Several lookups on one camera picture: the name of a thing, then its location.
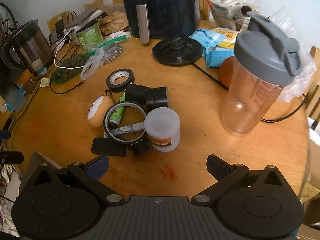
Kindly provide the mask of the green hand cream tube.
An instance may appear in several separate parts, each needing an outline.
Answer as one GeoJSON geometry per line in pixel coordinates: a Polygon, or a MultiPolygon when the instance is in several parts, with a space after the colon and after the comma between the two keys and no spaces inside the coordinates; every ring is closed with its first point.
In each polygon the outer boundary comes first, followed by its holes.
{"type": "MultiPolygon", "coordinates": [[[[123,101],[125,101],[125,92],[122,93],[117,103],[123,102],[123,101]]],[[[110,127],[117,127],[121,123],[124,111],[125,111],[125,107],[119,107],[111,114],[108,120],[110,127]]]]}

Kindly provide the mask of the silver foil stick packet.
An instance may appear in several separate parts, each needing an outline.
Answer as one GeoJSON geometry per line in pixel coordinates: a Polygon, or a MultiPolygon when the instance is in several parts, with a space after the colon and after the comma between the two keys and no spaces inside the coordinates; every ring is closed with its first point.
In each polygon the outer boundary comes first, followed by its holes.
{"type": "Polygon", "coordinates": [[[115,137],[117,140],[119,139],[118,137],[120,137],[122,135],[128,135],[128,134],[133,134],[133,133],[144,134],[145,133],[144,122],[139,122],[136,124],[117,127],[115,129],[110,130],[110,132],[111,132],[112,136],[115,137]]]}

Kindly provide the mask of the white plastic jar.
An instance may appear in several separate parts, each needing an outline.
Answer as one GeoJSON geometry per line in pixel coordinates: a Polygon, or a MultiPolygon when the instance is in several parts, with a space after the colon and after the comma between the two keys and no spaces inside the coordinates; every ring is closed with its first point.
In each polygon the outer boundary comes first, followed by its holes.
{"type": "Polygon", "coordinates": [[[168,107],[149,112],[144,120],[144,128],[152,146],[159,152],[171,152],[180,143],[180,118],[168,107]]]}

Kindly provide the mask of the black electrical tape roll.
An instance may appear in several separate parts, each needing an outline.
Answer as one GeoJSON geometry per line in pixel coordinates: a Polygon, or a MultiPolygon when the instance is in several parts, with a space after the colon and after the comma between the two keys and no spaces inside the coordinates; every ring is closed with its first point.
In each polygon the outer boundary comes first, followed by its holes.
{"type": "Polygon", "coordinates": [[[121,68],[112,72],[106,79],[106,85],[111,92],[123,92],[128,85],[135,81],[132,70],[121,68]]]}

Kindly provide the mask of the black cylinder speaker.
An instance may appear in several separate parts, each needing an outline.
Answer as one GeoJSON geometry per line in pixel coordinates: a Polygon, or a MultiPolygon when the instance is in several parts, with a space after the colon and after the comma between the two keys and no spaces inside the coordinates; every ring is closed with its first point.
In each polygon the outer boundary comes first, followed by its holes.
{"type": "Polygon", "coordinates": [[[167,87],[150,88],[144,94],[147,112],[159,107],[168,107],[167,87]]]}

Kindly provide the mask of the small black cylinder cap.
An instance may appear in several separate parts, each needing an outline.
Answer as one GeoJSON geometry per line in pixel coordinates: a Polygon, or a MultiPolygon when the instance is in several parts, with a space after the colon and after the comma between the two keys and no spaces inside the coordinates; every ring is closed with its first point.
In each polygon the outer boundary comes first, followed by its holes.
{"type": "Polygon", "coordinates": [[[125,89],[125,100],[145,105],[145,92],[150,87],[129,84],[125,89]]]}

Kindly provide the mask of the small green tea sachet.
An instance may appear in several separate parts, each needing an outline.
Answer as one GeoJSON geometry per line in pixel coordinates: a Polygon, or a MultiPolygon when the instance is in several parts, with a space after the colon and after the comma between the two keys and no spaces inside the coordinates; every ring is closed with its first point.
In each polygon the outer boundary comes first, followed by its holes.
{"type": "Polygon", "coordinates": [[[45,78],[41,79],[41,82],[40,82],[41,88],[48,87],[49,85],[50,85],[50,78],[49,77],[45,77],[45,78]]]}

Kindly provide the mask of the blue water bottle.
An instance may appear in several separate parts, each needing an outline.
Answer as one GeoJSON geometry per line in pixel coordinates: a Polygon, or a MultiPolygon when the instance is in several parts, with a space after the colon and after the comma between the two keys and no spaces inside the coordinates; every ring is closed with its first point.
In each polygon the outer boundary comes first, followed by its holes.
{"type": "Polygon", "coordinates": [[[20,111],[26,101],[19,87],[12,81],[1,81],[1,97],[14,111],[20,111]]]}

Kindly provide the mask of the clear plastic bag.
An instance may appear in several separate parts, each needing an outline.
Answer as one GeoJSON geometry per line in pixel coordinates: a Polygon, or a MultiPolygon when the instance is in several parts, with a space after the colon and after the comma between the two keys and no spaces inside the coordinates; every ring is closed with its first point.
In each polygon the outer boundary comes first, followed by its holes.
{"type": "Polygon", "coordinates": [[[292,65],[294,80],[285,86],[277,97],[278,102],[289,103],[293,98],[306,94],[311,85],[312,77],[317,67],[313,57],[307,52],[304,46],[302,35],[295,24],[295,20],[281,7],[271,17],[270,20],[277,25],[289,38],[298,43],[298,49],[294,53],[288,53],[285,57],[292,65]]]}

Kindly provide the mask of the wooden chair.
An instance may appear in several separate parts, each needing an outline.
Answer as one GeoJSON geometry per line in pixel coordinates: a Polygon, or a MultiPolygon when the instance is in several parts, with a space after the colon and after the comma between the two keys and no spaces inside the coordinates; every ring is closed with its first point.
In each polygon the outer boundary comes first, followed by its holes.
{"type": "Polygon", "coordinates": [[[310,54],[316,64],[317,70],[311,78],[311,83],[308,87],[306,113],[307,116],[316,120],[319,117],[319,75],[320,75],[320,54],[319,48],[312,46],[310,54]]]}

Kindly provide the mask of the clear shaker bottle grey lid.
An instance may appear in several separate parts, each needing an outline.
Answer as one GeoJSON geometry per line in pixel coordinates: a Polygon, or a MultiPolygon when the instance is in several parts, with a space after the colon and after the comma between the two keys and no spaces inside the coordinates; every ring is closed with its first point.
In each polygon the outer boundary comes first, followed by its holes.
{"type": "Polygon", "coordinates": [[[295,76],[285,57],[297,51],[297,41],[268,18],[254,11],[247,15],[250,22],[236,38],[231,84],[221,110],[221,124],[232,135],[251,132],[295,76]]]}

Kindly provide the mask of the clear bag of seeds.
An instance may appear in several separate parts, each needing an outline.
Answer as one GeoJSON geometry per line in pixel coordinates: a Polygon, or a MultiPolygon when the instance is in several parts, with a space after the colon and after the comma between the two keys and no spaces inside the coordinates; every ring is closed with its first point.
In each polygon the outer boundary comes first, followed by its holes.
{"type": "Polygon", "coordinates": [[[80,79],[85,81],[91,78],[100,66],[114,61],[123,51],[120,42],[126,41],[128,38],[128,35],[122,35],[100,45],[84,64],[80,73],[80,79]]]}

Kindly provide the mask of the stainless electric kettle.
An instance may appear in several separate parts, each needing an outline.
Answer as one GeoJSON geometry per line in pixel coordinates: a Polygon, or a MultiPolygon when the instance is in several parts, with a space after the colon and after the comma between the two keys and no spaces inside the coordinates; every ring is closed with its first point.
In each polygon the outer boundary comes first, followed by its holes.
{"type": "Polygon", "coordinates": [[[10,72],[28,70],[35,77],[44,77],[53,62],[53,52],[38,20],[30,20],[18,27],[2,44],[1,59],[10,72]]]}

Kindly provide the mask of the yellow snack packet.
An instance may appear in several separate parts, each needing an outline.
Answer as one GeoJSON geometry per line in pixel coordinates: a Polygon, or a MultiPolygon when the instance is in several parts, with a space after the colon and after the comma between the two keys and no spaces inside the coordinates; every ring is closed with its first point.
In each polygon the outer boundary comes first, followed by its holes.
{"type": "Polygon", "coordinates": [[[225,39],[218,45],[219,47],[234,49],[236,37],[239,34],[238,31],[222,27],[216,27],[212,31],[225,35],[225,39]]]}

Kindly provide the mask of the container with foil roll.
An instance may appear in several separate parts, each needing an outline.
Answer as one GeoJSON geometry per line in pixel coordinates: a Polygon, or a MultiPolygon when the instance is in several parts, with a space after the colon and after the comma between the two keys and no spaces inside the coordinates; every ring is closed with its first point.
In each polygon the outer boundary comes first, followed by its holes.
{"type": "Polygon", "coordinates": [[[249,11],[259,11],[259,5],[253,0],[210,0],[208,3],[215,26],[236,31],[248,28],[249,11]]]}

